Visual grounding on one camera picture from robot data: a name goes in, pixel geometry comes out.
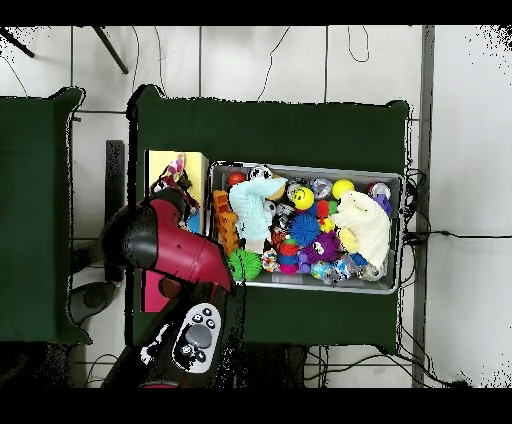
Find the tripod leg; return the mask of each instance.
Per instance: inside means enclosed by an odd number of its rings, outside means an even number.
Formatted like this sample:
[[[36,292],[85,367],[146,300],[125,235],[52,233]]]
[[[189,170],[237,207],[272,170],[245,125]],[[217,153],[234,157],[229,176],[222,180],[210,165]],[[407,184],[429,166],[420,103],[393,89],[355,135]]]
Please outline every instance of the tripod leg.
[[[107,50],[110,53],[110,55],[116,61],[117,66],[119,66],[119,68],[121,68],[121,71],[123,72],[123,74],[127,75],[128,74],[128,68],[124,65],[123,61],[121,60],[121,58],[117,54],[117,52],[114,49],[114,47],[112,46],[112,44],[110,44],[110,41],[108,40],[108,38],[105,35],[105,33],[103,32],[103,30],[100,27],[94,27],[93,26],[92,28],[94,29],[94,31],[96,31],[96,34],[98,34],[98,37],[100,37],[100,40],[103,42],[103,44],[107,48]]]
[[[4,37],[9,43],[11,43],[13,46],[20,49],[23,53],[25,53],[29,57],[34,57],[35,54],[32,53],[27,47],[20,43],[14,36],[7,30],[6,27],[0,27],[0,35]]]

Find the blue spiky ball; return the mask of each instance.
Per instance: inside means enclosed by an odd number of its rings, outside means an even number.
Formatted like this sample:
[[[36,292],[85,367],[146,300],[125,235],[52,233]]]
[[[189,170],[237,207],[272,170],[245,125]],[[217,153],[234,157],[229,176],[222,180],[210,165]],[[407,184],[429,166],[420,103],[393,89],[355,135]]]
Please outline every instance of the blue spiky ball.
[[[299,246],[308,246],[320,234],[318,221],[308,213],[298,214],[292,221],[290,235]]]

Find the green table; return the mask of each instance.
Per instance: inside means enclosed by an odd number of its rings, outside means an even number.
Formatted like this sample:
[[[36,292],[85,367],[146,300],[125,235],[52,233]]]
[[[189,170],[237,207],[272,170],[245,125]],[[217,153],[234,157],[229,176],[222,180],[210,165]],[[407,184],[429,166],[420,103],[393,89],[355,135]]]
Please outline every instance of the green table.
[[[0,340],[89,343],[66,315],[68,121],[78,88],[0,98]]]
[[[285,104],[164,99],[141,86],[136,111],[136,196],[144,196],[144,151],[200,151],[233,160],[403,175],[408,105]],[[139,312],[134,340],[153,314]],[[396,350],[397,294],[368,295],[249,287],[244,339],[256,343],[380,345]]]

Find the spiky ball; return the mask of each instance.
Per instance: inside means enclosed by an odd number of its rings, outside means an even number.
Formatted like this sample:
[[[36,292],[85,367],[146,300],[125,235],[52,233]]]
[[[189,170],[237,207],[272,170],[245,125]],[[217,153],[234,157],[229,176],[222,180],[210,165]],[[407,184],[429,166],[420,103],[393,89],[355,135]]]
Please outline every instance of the spiky ball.
[[[228,265],[235,280],[251,281],[261,272],[260,255],[243,249],[231,252]]]

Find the toy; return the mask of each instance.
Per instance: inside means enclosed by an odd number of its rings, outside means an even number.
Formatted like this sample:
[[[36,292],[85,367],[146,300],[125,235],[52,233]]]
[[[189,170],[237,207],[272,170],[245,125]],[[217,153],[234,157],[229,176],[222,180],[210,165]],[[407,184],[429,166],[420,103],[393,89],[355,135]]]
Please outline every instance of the toy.
[[[338,212],[338,202],[336,200],[329,200],[329,215]]]
[[[316,178],[309,182],[309,187],[315,195],[315,199],[325,199],[332,190],[332,183],[325,178]]]
[[[363,267],[363,273],[360,278],[367,281],[378,281],[387,273],[387,262],[384,261],[381,267],[377,268],[372,264]]]
[[[329,202],[327,200],[319,200],[316,204],[316,216],[320,219],[321,225],[324,223],[324,219],[329,216]]]
[[[338,180],[332,186],[332,195],[335,199],[339,200],[341,195],[347,190],[355,190],[354,183],[349,180]]]
[[[309,263],[308,255],[305,252],[299,251],[297,253],[297,258],[299,260],[298,272],[300,272],[301,274],[307,274],[309,271],[311,271],[311,264]]]
[[[346,250],[348,253],[356,253],[359,250],[356,236],[347,227],[338,231],[338,237],[341,241],[340,247],[342,250]]]
[[[283,243],[279,245],[279,254],[277,260],[279,262],[279,269],[281,272],[286,274],[294,274],[299,269],[299,258],[297,252],[299,246],[297,246],[293,239],[285,239]]]
[[[279,253],[284,256],[295,256],[299,250],[299,246],[297,246],[293,240],[284,240],[279,245]]]
[[[270,215],[272,215],[272,218],[276,214],[276,205],[271,200],[265,200],[263,202],[263,209],[265,209],[267,212],[270,212]]]
[[[320,234],[318,221],[307,213],[297,215],[290,227],[290,235],[300,246],[311,244]]]
[[[286,203],[278,203],[276,206],[276,214],[279,216],[290,216],[294,212],[295,209],[292,206],[287,205]]]
[[[246,180],[245,174],[239,171],[233,171],[228,177],[228,186],[232,187],[235,184],[243,183]]]
[[[311,275],[318,280],[323,280],[328,276],[332,264],[325,261],[318,261],[316,264],[311,265]]]
[[[272,175],[272,171],[266,166],[258,165],[249,171],[249,180],[254,180],[255,178],[269,179],[272,178]]]
[[[235,225],[239,238],[245,238],[247,241],[259,240],[261,246],[265,239],[270,240],[269,226],[272,225],[272,214],[264,209],[263,199],[275,193],[285,183],[284,178],[255,178],[231,187],[229,203],[238,216]]]
[[[285,237],[286,233],[284,231],[281,231],[278,228],[274,228],[272,230],[271,236],[272,244],[274,245],[274,247],[278,248],[281,242],[285,239]]]
[[[236,280],[250,281],[261,272],[261,259],[256,253],[236,249],[228,257],[228,266]]]
[[[281,176],[274,174],[272,178],[282,178]],[[279,190],[277,190],[274,194],[271,194],[270,196],[267,196],[268,200],[277,201],[281,199],[281,197],[284,196],[286,186],[283,185]]]
[[[318,223],[320,224],[320,230],[324,233],[330,233],[336,228],[336,225],[334,225],[334,222],[332,222],[331,218],[325,218],[323,224],[320,223],[320,220],[318,220]]]
[[[387,216],[391,216],[391,203],[389,203],[389,199],[385,194],[377,194],[376,196],[373,196],[372,199],[375,200],[382,209],[384,209]]]
[[[176,159],[171,161],[165,170],[168,177],[172,177],[175,182],[178,182],[185,169],[185,154],[180,153]]]
[[[293,264],[293,265],[279,265],[279,271],[281,271],[283,274],[292,275],[295,274],[299,270],[299,265]]]
[[[357,266],[368,265],[368,261],[361,256],[360,253],[352,253],[349,255]]]
[[[336,281],[348,280],[349,278],[357,277],[360,274],[360,268],[348,255],[343,255],[339,260],[334,262],[331,270],[331,277]]]
[[[342,194],[338,213],[331,215],[339,227],[347,227],[355,236],[359,252],[379,268],[389,250],[390,226],[386,212],[364,193],[348,190]]]
[[[265,271],[274,272],[279,271],[279,263],[277,262],[277,252],[274,249],[269,249],[261,256],[261,264]]]
[[[227,255],[238,248],[238,234],[235,228],[237,219],[234,212],[222,212],[219,216],[220,241]]]
[[[295,209],[305,211],[315,202],[315,196],[309,188],[301,186],[293,192],[292,202]]]
[[[340,241],[336,233],[321,233],[311,246],[305,247],[304,252],[308,255],[309,262],[316,264],[318,261],[335,261],[338,255]]]
[[[277,255],[277,261],[279,262],[279,265],[293,265],[299,263],[299,258],[297,255],[293,256],[286,256],[286,255]]]
[[[293,201],[293,192],[301,186],[307,186],[308,182],[304,178],[292,178],[288,180],[288,185],[286,187],[286,196],[290,201]]]
[[[313,202],[311,207],[306,212],[308,214],[310,214],[312,217],[316,218],[317,212],[318,212],[318,202]]]
[[[272,220],[272,224],[274,225],[274,228],[279,231],[286,232],[290,229],[291,221],[290,219],[285,215],[276,215],[274,216],[274,219]]]

